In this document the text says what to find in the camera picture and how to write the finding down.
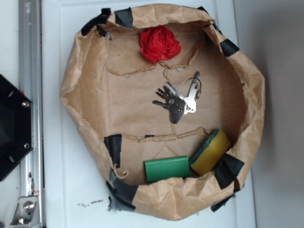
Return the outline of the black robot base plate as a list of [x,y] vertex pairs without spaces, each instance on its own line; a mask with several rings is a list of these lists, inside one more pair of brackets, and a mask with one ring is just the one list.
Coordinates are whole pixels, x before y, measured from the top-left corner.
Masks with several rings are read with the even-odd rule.
[[0,180],[32,150],[32,102],[0,76]]

